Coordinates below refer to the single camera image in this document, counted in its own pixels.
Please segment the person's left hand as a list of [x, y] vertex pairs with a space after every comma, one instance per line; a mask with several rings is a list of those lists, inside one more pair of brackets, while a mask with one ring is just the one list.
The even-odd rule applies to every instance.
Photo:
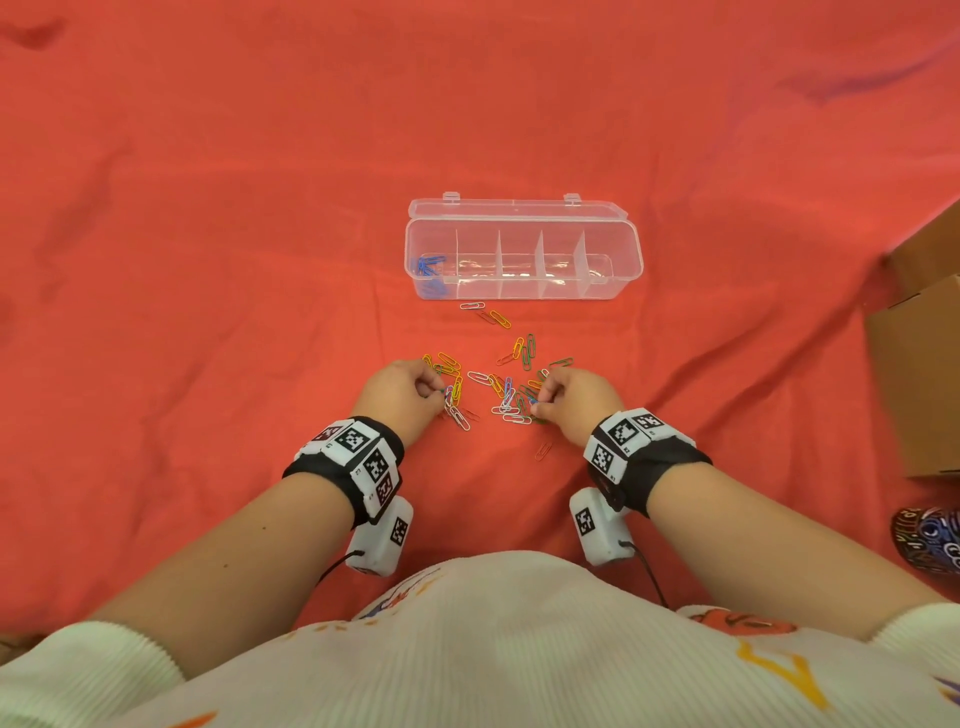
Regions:
[[417, 393], [417, 377], [437, 373], [423, 359], [396, 360], [378, 370], [365, 384], [350, 415], [377, 421], [410, 447], [439, 416], [425, 418]]

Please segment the person's right hand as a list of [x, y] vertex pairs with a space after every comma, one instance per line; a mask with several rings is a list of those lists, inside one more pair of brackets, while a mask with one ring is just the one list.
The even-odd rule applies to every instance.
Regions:
[[548, 423], [580, 450], [586, 447], [601, 422], [625, 408], [615, 387], [595, 372], [560, 367], [550, 370], [549, 375], [564, 375], [564, 389], [558, 421]]

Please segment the person's left forearm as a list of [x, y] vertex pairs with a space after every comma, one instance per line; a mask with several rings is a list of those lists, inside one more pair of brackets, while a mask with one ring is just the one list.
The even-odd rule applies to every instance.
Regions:
[[149, 638], [192, 679], [289, 632], [353, 525], [329, 480], [291, 475], [89, 619]]

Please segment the person's right forearm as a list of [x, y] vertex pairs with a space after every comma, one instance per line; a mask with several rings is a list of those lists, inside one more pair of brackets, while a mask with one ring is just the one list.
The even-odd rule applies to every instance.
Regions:
[[705, 463], [666, 471], [647, 513], [731, 610], [866, 642], [910, 611], [947, 603], [864, 545]]

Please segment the pile of coloured clips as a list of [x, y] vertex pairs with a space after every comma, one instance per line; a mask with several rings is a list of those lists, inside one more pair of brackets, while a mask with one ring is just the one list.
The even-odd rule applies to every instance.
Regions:
[[489, 461], [495, 466], [538, 460], [552, 436], [532, 416], [536, 398], [558, 361], [570, 363], [580, 301], [464, 298], [410, 301], [395, 322], [395, 342], [424, 359], [446, 386], [446, 403], [424, 438], [424, 460], [444, 473]]

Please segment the black left wristband with markers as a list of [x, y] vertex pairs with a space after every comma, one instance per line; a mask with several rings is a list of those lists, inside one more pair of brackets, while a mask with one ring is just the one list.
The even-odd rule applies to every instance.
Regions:
[[402, 439], [385, 423], [338, 419], [298, 450], [282, 478], [306, 473], [329, 481], [348, 499], [356, 529], [382, 519], [402, 486], [404, 455]]

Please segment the black wristband with markers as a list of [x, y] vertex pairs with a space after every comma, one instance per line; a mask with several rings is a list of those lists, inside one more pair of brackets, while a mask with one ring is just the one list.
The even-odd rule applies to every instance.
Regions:
[[662, 476], [676, 466], [713, 460], [693, 439], [646, 408], [617, 411], [590, 433], [582, 453], [589, 477], [616, 513], [648, 517], [648, 501]]
[[356, 529], [382, 519], [402, 486], [404, 455], [402, 439], [385, 423], [338, 419], [298, 450], [282, 478], [306, 473], [329, 481], [348, 499]]

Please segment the black right wristband with markers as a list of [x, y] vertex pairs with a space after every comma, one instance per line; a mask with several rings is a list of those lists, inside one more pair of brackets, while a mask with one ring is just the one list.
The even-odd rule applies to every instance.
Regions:
[[693, 439], [646, 408], [617, 411], [590, 433], [582, 453], [589, 477], [616, 513], [648, 517], [648, 501], [662, 476], [676, 466], [713, 460]]

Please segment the bunch of blue clips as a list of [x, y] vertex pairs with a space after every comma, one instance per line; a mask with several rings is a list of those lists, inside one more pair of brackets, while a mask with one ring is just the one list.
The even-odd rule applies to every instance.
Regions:
[[450, 297], [445, 279], [448, 258], [445, 255], [423, 255], [416, 260], [414, 289], [425, 300], [445, 300]]

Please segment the clear plastic compartment box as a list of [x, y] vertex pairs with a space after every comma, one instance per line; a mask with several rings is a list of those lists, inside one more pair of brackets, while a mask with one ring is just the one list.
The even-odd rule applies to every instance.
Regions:
[[446, 256], [447, 300], [479, 293], [606, 301], [644, 273], [639, 231], [611, 201], [573, 193], [561, 200], [485, 200], [446, 192], [413, 200], [409, 218], [405, 272], [414, 285], [419, 257]]

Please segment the white printed sweater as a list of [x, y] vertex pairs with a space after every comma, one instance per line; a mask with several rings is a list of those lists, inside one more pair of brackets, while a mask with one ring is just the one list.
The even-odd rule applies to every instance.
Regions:
[[673, 612], [536, 552], [427, 568], [187, 681], [77, 623], [0, 667], [0, 728], [960, 728], [960, 605], [867, 642]]

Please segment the red cloth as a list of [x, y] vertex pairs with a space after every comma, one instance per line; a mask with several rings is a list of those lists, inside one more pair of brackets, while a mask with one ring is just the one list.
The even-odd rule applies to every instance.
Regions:
[[[406, 274], [416, 199], [625, 210], [607, 301]], [[863, 321], [960, 195], [960, 0], [0, 0], [0, 634], [86, 617], [276, 482], [367, 377], [607, 377], [896, 564]]]

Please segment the brown cardboard box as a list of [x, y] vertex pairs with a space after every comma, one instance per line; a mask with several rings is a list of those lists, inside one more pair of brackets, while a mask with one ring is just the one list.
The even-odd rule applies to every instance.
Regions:
[[960, 479], [960, 198], [893, 249], [896, 302], [866, 332], [909, 478]]

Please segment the dark patterned bag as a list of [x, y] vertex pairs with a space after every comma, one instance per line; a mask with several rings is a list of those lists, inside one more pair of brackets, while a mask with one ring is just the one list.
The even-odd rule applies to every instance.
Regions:
[[960, 577], [960, 508], [903, 508], [894, 513], [891, 538], [912, 568]]

